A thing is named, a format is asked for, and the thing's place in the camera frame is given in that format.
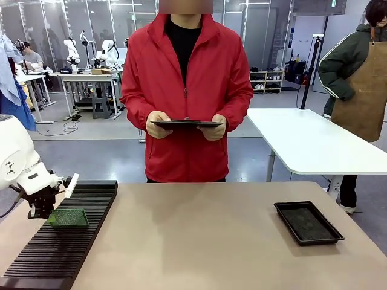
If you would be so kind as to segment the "person in red jacket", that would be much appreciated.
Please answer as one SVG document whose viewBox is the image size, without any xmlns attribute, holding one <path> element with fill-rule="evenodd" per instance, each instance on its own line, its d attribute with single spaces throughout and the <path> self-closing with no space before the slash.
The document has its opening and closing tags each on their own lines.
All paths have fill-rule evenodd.
<svg viewBox="0 0 387 290">
<path fill-rule="evenodd" d="M 155 19 L 129 38 L 122 90 L 142 92 L 171 120 L 212 121 L 227 95 L 250 83 L 240 36 L 212 12 L 212 0 L 160 0 Z M 142 131 L 149 183 L 225 181 L 227 132 L 208 141 L 197 127 L 160 140 Z"/>
</svg>

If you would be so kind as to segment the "black pole stand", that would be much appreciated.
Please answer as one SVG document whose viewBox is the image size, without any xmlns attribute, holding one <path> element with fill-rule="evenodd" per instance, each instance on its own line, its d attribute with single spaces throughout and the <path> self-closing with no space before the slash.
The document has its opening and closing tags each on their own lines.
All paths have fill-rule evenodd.
<svg viewBox="0 0 387 290">
<path fill-rule="evenodd" d="M 308 92 L 309 92 L 310 84 L 311 84 L 311 78 L 313 76 L 314 67 L 315 67 L 315 63 L 316 63 L 317 53 L 319 52 L 319 47 L 320 47 L 320 44 L 321 44 L 323 38 L 324 38 L 323 33 L 313 34 L 313 39 L 315 40 L 314 50 L 313 50 L 313 54 L 312 54 L 312 58 L 311 58 L 310 67 L 308 70 L 308 80 L 307 80 L 306 85 L 305 85 L 304 94 L 303 94 L 302 102 L 301 102 L 301 106 L 300 106 L 301 110 L 305 109 L 305 105 L 307 102 L 307 96 L 308 96 Z"/>
</svg>

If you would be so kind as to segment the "white desk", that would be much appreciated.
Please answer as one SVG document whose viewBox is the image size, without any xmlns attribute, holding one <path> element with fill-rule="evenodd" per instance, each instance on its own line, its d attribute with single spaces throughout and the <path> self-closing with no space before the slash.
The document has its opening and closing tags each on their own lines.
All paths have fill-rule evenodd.
<svg viewBox="0 0 387 290">
<path fill-rule="evenodd" d="M 36 124 L 53 124 L 54 121 L 43 120 L 42 119 L 41 112 L 40 112 L 40 109 L 39 109 L 39 104 L 38 104 L 38 102 L 36 100 L 36 96 L 35 96 L 34 89 L 33 89 L 33 86 L 35 86 L 35 88 L 39 89 L 39 85 L 36 82 L 37 79 L 42 79 L 43 83 L 45 85 L 44 75 L 28 74 L 28 75 L 16 76 L 16 80 L 18 81 L 18 83 L 22 82 L 28 88 L 28 91 L 30 93 L 30 98 L 31 98 L 31 100 L 33 102 L 33 107 L 35 108 L 35 113 L 37 115 L 37 119 L 35 120 L 35 123 Z"/>
</svg>

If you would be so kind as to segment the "person's left forearm red sleeve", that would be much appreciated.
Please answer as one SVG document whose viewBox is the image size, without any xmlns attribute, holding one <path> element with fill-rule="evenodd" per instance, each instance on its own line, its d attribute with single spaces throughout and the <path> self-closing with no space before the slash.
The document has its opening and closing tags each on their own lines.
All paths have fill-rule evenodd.
<svg viewBox="0 0 387 290">
<path fill-rule="evenodd" d="M 235 92 L 227 95 L 226 104 L 220 110 L 220 115 L 226 119 L 226 132 L 234 131 L 247 115 L 253 90 L 250 83 L 238 88 Z"/>
</svg>

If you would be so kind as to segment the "black slotted PCB rack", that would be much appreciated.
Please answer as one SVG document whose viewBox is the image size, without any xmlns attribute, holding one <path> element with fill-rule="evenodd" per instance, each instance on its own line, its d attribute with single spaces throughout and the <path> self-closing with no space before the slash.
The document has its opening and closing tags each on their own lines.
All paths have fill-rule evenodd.
<svg viewBox="0 0 387 290">
<path fill-rule="evenodd" d="M 87 225 L 48 222 L 0 275 L 0 290 L 70 290 L 117 196 L 117 181 L 81 181 L 60 210 L 83 210 Z"/>
</svg>

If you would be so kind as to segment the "person's left hand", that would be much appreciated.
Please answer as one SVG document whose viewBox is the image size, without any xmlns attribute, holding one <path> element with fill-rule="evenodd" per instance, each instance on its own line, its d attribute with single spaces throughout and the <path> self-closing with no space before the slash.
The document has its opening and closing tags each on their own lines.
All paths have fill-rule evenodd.
<svg viewBox="0 0 387 290">
<path fill-rule="evenodd" d="M 198 127 L 203 133 L 204 137 L 208 141 L 218 141 L 223 138 L 226 132 L 227 120 L 224 116 L 216 114 L 213 116 L 212 121 L 220 123 L 217 127 Z"/>
</svg>

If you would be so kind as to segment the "wooden shoe shelf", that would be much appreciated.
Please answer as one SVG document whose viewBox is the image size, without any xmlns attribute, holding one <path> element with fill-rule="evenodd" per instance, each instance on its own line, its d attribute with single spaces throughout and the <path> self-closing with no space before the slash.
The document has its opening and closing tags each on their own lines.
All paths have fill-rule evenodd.
<svg viewBox="0 0 387 290">
<path fill-rule="evenodd" d="M 254 93 L 280 93 L 284 70 L 250 71 L 250 84 Z"/>
</svg>

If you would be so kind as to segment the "black tray with foam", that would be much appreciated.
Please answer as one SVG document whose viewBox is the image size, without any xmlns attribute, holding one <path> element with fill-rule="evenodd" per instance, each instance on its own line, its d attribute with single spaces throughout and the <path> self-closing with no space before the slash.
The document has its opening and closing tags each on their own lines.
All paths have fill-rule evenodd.
<svg viewBox="0 0 387 290">
<path fill-rule="evenodd" d="M 299 246 L 334 245 L 345 240 L 311 201 L 275 202 L 273 206 Z"/>
</svg>

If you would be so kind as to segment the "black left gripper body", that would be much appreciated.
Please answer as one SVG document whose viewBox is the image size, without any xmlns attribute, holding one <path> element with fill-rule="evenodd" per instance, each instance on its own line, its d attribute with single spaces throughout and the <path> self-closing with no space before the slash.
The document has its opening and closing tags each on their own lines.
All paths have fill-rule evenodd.
<svg viewBox="0 0 387 290">
<path fill-rule="evenodd" d="M 30 208 L 36 207 L 39 210 L 39 218 L 48 218 L 54 210 L 57 194 L 57 188 L 45 187 L 32 195 L 25 194 L 25 200 Z"/>
</svg>

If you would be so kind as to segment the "seated person in grey shirt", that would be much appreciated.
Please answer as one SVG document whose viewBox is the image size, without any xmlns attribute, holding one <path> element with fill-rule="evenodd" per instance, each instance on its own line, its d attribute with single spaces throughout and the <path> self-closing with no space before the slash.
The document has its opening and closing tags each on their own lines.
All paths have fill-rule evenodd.
<svg viewBox="0 0 387 290">
<path fill-rule="evenodd" d="M 41 56 L 35 52 L 28 42 L 22 43 L 22 55 L 24 61 L 21 63 L 26 71 L 41 72 L 44 70 L 44 64 Z"/>
</svg>

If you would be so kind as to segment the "grey step stool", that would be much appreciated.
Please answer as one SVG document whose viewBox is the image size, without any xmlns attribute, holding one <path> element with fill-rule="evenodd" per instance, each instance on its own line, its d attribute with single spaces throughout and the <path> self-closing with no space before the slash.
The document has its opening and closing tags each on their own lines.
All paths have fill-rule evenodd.
<svg viewBox="0 0 387 290">
<path fill-rule="evenodd" d="M 108 98 L 92 98 L 91 100 L 93 119 L 109 119 L 111 117 L 111 108 Z"/>
</svg>

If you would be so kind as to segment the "blue hanging cloth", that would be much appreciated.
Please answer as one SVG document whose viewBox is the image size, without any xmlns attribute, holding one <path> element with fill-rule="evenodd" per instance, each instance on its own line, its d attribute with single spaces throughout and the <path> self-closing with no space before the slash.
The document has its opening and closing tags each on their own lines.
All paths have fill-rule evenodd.
<svg viewBox="0 0 387 290">
<path fill-rule="evenodd" d="M 16 117 L 28 131 L 36 131 L 36 123 L 27 106 L 22 86 L 16 80 L 15 65 L 23 56 L 8 36 L 0 33 L 0 114 Z"/>
</svg>

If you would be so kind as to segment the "person's right forearm red sleeve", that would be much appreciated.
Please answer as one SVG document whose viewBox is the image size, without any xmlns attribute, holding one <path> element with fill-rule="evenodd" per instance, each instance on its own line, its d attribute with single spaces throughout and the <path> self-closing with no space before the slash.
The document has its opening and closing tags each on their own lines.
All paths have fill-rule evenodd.
<svg viewBox="0 0 387 290">
<path fill-rule="evenodd" d="M 146 130 L 148 115 L 155 111 L 155 108 L 148 103 L 142 92 L 122 90 L 120 101 L 127 110 L 127 119 L 137 128 Z"/>
</svg>

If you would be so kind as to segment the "grey metal workbench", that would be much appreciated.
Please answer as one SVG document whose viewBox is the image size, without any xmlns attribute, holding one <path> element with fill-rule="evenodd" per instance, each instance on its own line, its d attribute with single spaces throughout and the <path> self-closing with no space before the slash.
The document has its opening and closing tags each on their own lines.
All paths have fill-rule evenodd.
<svg viewBox="0 0 387 290">
<path fill-rule="evenodd" d="M 121 115 L 124 105 L 119 101 L 121 96 L 121 70 L 114 70 L 108 75 L 92 75 L 82 73 L 54 73 L 62 86 L 69 102 L 69 108 L 75 111 L 92 110 L 92 98 L 106 97 L 111 108 L 110 119 L 115 120 Z"/>
</svg>

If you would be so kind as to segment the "white table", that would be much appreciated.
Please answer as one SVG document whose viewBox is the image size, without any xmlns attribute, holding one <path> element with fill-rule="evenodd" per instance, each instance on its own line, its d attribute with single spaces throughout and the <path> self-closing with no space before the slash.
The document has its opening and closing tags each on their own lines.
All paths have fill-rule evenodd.
<svg viewBox="0 0 387 290">
<path fill-rule="evenodd" d="M 331 176 L 336 198 L 345 175 L 387 175 L 387 153 L 309 110 L 250 108 L 250 121 L 270 146 L 266 180 L 276 158 L 297 175 Z"/>
</svg>

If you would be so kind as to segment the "small green tray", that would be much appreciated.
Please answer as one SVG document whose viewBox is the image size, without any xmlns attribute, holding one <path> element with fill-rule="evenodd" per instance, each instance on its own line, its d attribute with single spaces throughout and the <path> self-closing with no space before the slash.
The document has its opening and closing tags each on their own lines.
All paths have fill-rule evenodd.
<svg viewBox="0 0 387 290">
<path fill-rule="evenodd" d="M 53 227 L 87 227 L 89 225 L 84 209 L 57 209 L 55 215 L 56 224 Z"/>
</svg>

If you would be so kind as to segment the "person's right hand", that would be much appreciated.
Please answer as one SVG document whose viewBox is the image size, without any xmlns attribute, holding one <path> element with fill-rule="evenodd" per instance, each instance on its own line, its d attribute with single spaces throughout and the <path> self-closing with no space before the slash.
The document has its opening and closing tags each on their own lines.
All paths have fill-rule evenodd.
<svg viewBox="0 0 387 290">
<path fill-rule="evenodd" d="M 146 121 L 146 131 L 147 133 L 160 140 L 166 138 L 172 133 L 172 130 L 165 130 L 162 127 L 157 126 L 154 121 L 170 121 L 169 116 L 162 111 L 152 111 Z"/>
</svg>

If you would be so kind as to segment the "black bags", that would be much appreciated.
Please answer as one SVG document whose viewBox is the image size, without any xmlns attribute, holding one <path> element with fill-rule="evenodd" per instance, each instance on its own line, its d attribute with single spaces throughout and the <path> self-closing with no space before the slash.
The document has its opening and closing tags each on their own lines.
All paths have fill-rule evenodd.
<svg viewBox="0 0 387 290">
<path fill-rule="evenodd" d="M 285 80 L 301 85 L 304 79 L 306 61 L 290 60 L 285 64 Z"/>
</svg>

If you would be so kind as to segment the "person in brown apron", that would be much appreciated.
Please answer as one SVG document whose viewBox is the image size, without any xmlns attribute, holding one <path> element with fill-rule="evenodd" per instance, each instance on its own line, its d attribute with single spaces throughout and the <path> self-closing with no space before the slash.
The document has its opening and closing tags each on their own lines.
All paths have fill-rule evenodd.
<svg viewBox="0 0 387 290">
<path fill-rule="evenodd" d="M 321 58 L 318 74 L 330 95 L 323 116 L 371 143 L 387 106 L 387 0 L 370 0 L 365 19 Z"/>
</svg>

